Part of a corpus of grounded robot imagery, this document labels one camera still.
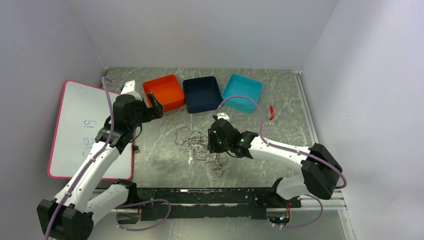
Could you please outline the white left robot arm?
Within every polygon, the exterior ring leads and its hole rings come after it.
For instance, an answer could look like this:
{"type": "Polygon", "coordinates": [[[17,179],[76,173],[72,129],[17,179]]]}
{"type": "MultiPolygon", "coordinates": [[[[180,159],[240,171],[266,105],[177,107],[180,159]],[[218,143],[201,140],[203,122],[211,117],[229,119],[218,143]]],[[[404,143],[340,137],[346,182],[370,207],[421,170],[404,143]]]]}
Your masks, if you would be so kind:
{"type": "Polygon", "coordinates": [[[83,164],[53,199],[43,199],[37,206],[46,240],[86,240],[96,223],[112,209],[132,208],[138,203],[136,183],[125,179],[118,179],[105,192],[91,196],[109,167],[132,144],[134,131],[143,123],[163,117],[162,104],[153,93],[147,97],[150,107],[133,92],[120,94],[114,102],[107,97],[110,115],[83,164]]]}

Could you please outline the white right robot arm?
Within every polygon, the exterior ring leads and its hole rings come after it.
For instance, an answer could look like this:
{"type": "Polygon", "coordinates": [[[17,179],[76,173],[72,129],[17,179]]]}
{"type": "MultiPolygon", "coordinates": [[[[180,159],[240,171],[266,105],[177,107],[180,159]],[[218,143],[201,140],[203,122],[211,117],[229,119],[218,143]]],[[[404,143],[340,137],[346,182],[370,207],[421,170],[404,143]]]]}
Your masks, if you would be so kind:
{"type": "Polygon", "coordinates": [[[224,118],[212,123],[207,136],[210,153],[229,152],[237,158],[274,161],[300,171],[277,181],[269,197],[275,207],[282,207],[289,199],[301,195],[331,199],[343,172],[328,149],[319,143],[311,147],[284,144],[256,132],[239,132],[224,118]]]}

